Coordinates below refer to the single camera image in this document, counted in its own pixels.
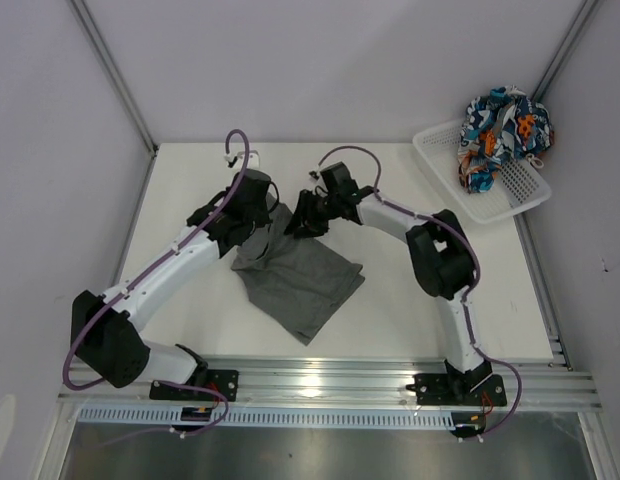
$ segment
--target blue and orange fabric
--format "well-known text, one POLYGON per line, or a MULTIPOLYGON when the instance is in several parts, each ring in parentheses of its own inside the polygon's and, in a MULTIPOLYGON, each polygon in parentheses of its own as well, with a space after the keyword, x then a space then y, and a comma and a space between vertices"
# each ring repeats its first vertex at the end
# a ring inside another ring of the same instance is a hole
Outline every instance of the blue and orange fabric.
POLYGON ((546 108, 514 85, 494 88, 466 109, 459 144, 459 181, 468 193, 492 188, 503 164, 539 156, 552 146, 546 108))

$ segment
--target perforated basket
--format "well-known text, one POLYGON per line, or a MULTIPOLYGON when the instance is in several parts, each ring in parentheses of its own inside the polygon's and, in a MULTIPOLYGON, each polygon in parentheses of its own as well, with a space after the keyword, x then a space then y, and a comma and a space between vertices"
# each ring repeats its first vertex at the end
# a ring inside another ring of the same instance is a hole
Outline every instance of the perforated basket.
POLYGON ((490 223, 536 207, 552 191, 526 161, 510 161, 488 192, 468 194, 459 184, 459 148, 462 120, 444 123, 417 133, 412 143, 419 153, 419 167, 430 182, 440 184, 477 223, 490 223))

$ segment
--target garment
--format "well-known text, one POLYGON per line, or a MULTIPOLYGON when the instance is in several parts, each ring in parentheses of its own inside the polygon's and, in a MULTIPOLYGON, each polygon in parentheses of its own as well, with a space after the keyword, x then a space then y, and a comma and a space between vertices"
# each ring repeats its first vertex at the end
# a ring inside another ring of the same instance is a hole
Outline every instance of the garment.
POLYGON ((468 193, 490 190, 502 165, 538 156, 554 142, 546 108, 514 85, 477 97, 466 109, 459 144, 459 181, 468 193))
MULTIPOLYGON (((272 196, 267 201, 271 208, 272 196)), ((284 235, 292 218, 286 205, 279 204, 270 218, 272 224, 237 249, 232 270, 243 280, 252 304, 308 345, 363 283, 363 267, 318 240, 284 235)))

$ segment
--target white table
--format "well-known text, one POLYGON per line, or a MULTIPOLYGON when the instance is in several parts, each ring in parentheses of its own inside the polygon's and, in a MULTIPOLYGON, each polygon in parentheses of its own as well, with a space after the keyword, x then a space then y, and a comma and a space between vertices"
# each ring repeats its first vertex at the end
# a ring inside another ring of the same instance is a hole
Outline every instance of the white table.
MULTIPOLYGON (((261 170, 277 183, 291 210, 299 190, 312 185, 308 172, 336 144, 255 144, 261 170)), ((409 144, 362 144, 382 161, 380 189, 429 212, 446 206, 423 177, 409 144)), ((238 143, 233 148, 242 148, 238 143)), ((150 178, 123 269, 136 273, 184 225, 185 219, 230 184, 222 144, 163 144, 150 178)), ((372 184, 375 165, 360 152, 343 151, 360 186, 372 184)), ((483 277, 474 296, 477 327, 489 355, 516 362, 552 358, 546 330, 513 220, 475 226, 460 218, 476 249, 483 277)), ((370 228, 334 221, 322 237, 345 258, 364 265, 364 284, 303 346, 248 302, 230 270, 234 252, 181 288, 150 321, 142 337, 182 343, 205 355, 249 357, 431 360, 442 357, 443 338, 434 301, 417 284, 407 248, 370 228)))

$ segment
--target metal frame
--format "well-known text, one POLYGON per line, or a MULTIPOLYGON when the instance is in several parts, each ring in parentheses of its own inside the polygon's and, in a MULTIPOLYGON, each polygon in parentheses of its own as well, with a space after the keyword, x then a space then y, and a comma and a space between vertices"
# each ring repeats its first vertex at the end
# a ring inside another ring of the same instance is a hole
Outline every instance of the metal frame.
MULTIPOLYGON (((601 3, 602 0, 583 1, 535 89, 535 99, 540 100, 548 92, 601 3)), ((99 63, 104 68, 137 133, 148 151, 153 154, 126 244, 113 277, 114 281, 117 281, 143 203, 157 147, 85 1, 68 0, 68 4, 92 45, 99 63)), ((520 215, 515 218, 515 221, 554 355, 554 360, 549 365, 519 366, 524 382, 520 411, 579 413, 597 477, 618 479, 612 448, 603 428, 602 408, 594 381, 590 374, 574 372, 570 367, 560 342, 556 311, 544 279, 527 218, 525 215, 520 215)), ((362 418, 362 416, 367 418, 368 424, 364 422, 364 428, 376 426, 377 418, 385 419, 379 422, 389 422, 382 428, 392 428, 390 423, 393 420, 387 419, 405 418, 406 412, 413 418, 416 418, 417 413, 423 415, 424 418, 433 418, 433 416, 447 418, 446 416, 451 411, 463 410, 458 407, 417 409, 414 394, 405 390, 405 385, 412 383, 412 376, 415 373, 442 372, 443 367, 438 359, 418 363, 411 359, 347 361, 308 358, 214 357, 208 360, 212 368, 236 369, 240 372, 239 395, 233 408, 239 411, 239 415, 244 416, 233 417, 233 422, 243 426, 256 424, 294 426, 295 422, 313 426, 312 423, 299 419, 310 418, 307 415, 316 414, 324 418, 320 420, 323 422, 321 426, 338 423, 338 420, 334 420, 335 417, 332 423, 330 420, 326 423, 325 416, 348 415, 352 418, 362 418), (270 417, 270 415, 282 414, 288 415, 283 421, 274 422, 273 417, 270 417)), ((497 368, 496 371, 504 376, 508 395, 514 395, 514 388, 516 388, 514 378, 507 370, 497 368)), ((72 364, 72 375, 77 380, 94 378, 94 372, 78 360, 72 364)), ((90 393, 62 389, 59 394, 57 422, 37 478, 48 480, 59 477, 77 417, 79 421, 91 421, 88 412, 93 412, 93 416, 108 417, 110 421, 130 422, 134 415, 143 417, 149 411, 164 411, 167 412, 166 416, 159 419, 159 423, 173 422, 175 415, 179 412, 180 404, 151 401, 148 399, 149 389, 149 383, 142 382, 134 383, 121 390, 108 385, 99 385, 90 390, 90 393)), ((427 420, 415 421, 407 428, 422 428, 424 425, 422 422, 427 424, 427 420)))

